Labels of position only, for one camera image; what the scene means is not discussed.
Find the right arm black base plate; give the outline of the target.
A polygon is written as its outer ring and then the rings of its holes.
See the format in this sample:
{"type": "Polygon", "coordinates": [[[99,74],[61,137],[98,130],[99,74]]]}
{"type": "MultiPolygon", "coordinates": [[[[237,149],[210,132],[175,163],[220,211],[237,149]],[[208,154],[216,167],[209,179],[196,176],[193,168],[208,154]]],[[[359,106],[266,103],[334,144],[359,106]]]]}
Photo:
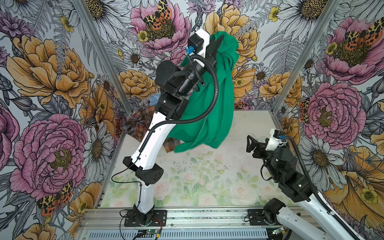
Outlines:
{"type": "Polygon", "coordinates": [[[251,226],[264,226],[270,224],[269,215],[263,209],[248,209],[245,220],[247,220],[251,226]]]}

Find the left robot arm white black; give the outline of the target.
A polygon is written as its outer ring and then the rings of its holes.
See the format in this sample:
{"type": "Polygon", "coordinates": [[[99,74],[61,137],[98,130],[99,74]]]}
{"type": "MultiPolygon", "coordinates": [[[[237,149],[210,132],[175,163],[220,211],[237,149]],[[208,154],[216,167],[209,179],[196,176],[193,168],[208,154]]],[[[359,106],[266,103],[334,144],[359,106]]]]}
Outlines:
{"type": "Polygon", "coordinates": [[[186,57],[189,63],[183,69],[170,60],[162,61],[157,66],[155,83],[161,88],[161,96],[155,113],[138,149],[131,157],[123,160],[124,165],[135,173],[140,187],[138,200],[126,215],[129,226],[147,226],[155,218],[154,187],[164,173],[155,161],[171,130],[176,125],[203,120],[214,109],[219,98],[216,58],[223,39],[223,36],[215,38],[200,29],[188,39],[186,57]],[[209,73],[213,78],[212,101],[199,116],[182,120],[189,104],[188,93],[206,84],[203,80],[204,73],[209,73]]]}

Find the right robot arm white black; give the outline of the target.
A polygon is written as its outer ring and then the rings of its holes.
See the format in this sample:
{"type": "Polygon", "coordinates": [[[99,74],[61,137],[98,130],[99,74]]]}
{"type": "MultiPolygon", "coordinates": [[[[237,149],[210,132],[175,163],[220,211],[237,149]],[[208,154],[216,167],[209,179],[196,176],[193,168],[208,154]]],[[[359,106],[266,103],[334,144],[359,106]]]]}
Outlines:
{"type": "Polygon", "coordinates": [[[246,151],[263,161],[278,188],[319,224],[315,227],[295,214],[282,201],[273,198],[261,210],[249,209],[245,222],[251,226],[281,225],[305,240],[361,240],[363,237],[331,208],[312,182],[295,141],[283,131],[273,129],[261,143],[247,136],[246,151]]]}

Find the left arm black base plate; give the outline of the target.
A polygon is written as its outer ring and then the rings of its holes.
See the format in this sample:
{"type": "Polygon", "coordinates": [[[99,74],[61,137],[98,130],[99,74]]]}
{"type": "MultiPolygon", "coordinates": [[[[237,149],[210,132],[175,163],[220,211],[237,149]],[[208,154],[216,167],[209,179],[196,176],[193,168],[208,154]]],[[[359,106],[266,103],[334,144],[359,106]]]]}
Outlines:
{"type": "Polygon", "coordinates": [[[167,210],[152,209],[143,214],[139,210],[128,211],[125,216],[125,227],[164,227],[167,222],[167,210]]]}

